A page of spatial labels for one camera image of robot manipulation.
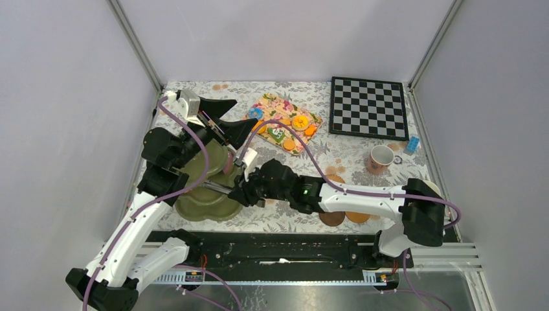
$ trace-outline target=colorful tray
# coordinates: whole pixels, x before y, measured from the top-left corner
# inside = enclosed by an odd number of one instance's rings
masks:
[[[314,125],[317,127],[317,131],[312,136],[305,135],[305,132],[298,132],[299,137],[307,144],[309,141],[318,133],[318,129],[320,128],[320,125],[322,124],[322,119],[315,115],[314,113],[311,113],[305,109],[301,109],[298,106],[290,103],[288,100],[284,100],[283,98],[270,94],[265,93],[257,103],[253,104],[252,108],[259,108],[263,112],[263,118],[262,121],[268,121],[268,120],[292,120],[293,117],[296,115],[304,115],[307,117],[309,121],[309,125]],[[242,120],[249,119],[248,113],[242,118]],[[300,154],[301,151],[303,151],[303,146],[299,143],[297,139],[293,135],[289,133],[289,131],[280,125],[277,124],[268,124],[266,125],[267,130],[263,133],[259,134],[259,136],[263,137],[266,141],[269,141],[272,144],[275,144],[279,146],[282,150],[290,153],[290,154]],[[269,132],[273,132],[274,134],[278,135],[284,135],[284,138],[280,141],[277,141]],[[291,151],[288,151],[284,148],[283,144],[286,139],[292,139],[295,142],[295,148]]]

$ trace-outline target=floral tablecloth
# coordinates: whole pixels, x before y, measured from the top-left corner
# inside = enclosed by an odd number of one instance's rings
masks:
[[[346,183],[368,186],[405,185],[408,178],[431,180],[427,170],[427,159],[420,147],[412,154],[403,152],[406,142],[334,135],[328,133],[328,113],[330,112],[329,82],[170,82],[167,89],[192,89],[205,98],[232,98],[238,101],[222,118],[237,121],[264,93],[276,94],[290,102],[320,116],[325,122],[308,143],[320,167],[326,174],[337,175]],[[416,120],[411,113],[406,97],[407,120],[410,135],[417,135]],[[167,115],[160,112],[155,126],[162,126],[173,133],[179,127]],[[376,145],[385,144],[395,151],[395,163],[381,176],[366,171],[365,160],[369,151]],[[251,147],[259,153],[258,164],[275,158],[290,166],[298,174],[318,176],[307,154],[291,155],[273,144],[256,138]],[[183,228],[190,231],[242,231],[279,233],[362,233],[375,234],[386,229],[392,222],[386,218],[371,217],[363,224],[355,224],[349,219],[337,226],[324,225],[318,214],[300,214],[290,209],[286,202],[267,200],[264,208],[245,207],[231,220],[214,222],[189,222],[181,218],[175,210],[169,211],[158,223],[156,230]]]

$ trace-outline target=white enclosure wall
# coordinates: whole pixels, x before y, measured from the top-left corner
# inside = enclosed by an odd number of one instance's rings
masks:
[[[160,79],[409,81],[452,0],[121,0]]]
[[[106,1],[0,7],[0,310],[74,311],[65,276],[115,228],[155,91]]]
[[[549,2],[465,1],[418,86],[498,311],[546,310]]]

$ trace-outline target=blue toy block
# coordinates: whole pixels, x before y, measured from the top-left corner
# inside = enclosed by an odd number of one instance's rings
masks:
[[[410,137],[410,142],[408,143],[408,146],[406,147],[406,150],[409,152],[415,152],[418,149],[418,144],[420,143],[420,139],[416,136]]]

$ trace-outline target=cup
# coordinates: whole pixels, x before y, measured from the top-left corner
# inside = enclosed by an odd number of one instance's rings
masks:
[[[393,160],[394,153],[391,148],[387,146],[375,146],[370,151],[366,169],[374,175],[380,175],[393,163]]]

